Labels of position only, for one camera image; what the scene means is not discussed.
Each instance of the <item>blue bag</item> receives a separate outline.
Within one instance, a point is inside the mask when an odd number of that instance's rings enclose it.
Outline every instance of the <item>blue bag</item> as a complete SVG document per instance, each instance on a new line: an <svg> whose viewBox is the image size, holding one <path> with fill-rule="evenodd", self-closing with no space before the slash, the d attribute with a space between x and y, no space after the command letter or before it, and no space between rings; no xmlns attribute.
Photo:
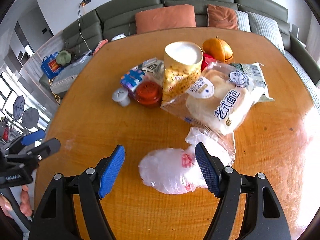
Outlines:
<svg viewBox="0 0 320 240"><path fill-rule="evenodd" d="M56 61L58 54L59 52L57 51L53 55L51 54L43 59L41 69L49 79L56 77L62 70L62 67Z"/></svg>

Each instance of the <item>white cup lid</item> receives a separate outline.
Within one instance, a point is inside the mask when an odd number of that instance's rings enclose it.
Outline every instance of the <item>white cup lid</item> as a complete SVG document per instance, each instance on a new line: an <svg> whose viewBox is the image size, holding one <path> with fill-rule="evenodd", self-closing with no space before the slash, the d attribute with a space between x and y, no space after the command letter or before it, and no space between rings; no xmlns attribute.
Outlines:
<svg viewBox="0 0 320 240"><path fill-rule="evenodd" d="M113 93L112 100L115 102L121 102L127 98L128 94L129 92L127 89L119 88Z"/></svg>

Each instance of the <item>green hat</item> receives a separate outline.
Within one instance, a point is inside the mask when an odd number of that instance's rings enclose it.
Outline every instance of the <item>green hat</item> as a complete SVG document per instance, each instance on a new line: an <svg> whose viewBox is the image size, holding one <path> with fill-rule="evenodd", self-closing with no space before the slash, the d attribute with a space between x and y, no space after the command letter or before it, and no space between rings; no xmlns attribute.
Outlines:
<svg viewBox="0 0 320 240"><path fill-rule="evenodd" d="M60 51L58 56L56 57L56 61L58 64L64 66L71 61L71 53L67 52L66 50Z"/></svg>

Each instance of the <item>round logo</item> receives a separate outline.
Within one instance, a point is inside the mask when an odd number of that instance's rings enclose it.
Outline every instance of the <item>round logo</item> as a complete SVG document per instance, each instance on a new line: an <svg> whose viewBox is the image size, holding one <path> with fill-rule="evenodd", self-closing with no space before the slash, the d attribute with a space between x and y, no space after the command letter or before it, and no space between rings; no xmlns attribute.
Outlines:
<svg viewBox="0 0 320 240"><path fill-rule="evenodd" d="M239 88L245 88L249 85L248 76L240 71L232 71L229 74L230 81Z"/></svg>

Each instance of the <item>umbrella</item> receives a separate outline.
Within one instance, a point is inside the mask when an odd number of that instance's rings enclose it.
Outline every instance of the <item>umbrella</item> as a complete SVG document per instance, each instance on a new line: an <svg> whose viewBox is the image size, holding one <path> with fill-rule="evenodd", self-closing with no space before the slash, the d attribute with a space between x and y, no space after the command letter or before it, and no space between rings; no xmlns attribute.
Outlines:
<svg viewBox="0 0 320 240"><path fill-rule="evenodd" d="M30 107L28 110L24 111L21 121L24 127L31 129L38 124L39 118L38 109Z"/></svg>
<svg viewBox="0 0 320 240"><path fill-rule="evenodd" d="M23 96L18 96L17 99L15 100L15 102L13 103L13 117L15 118L15 120L19 120L24 112L24 98Z"/></svg>

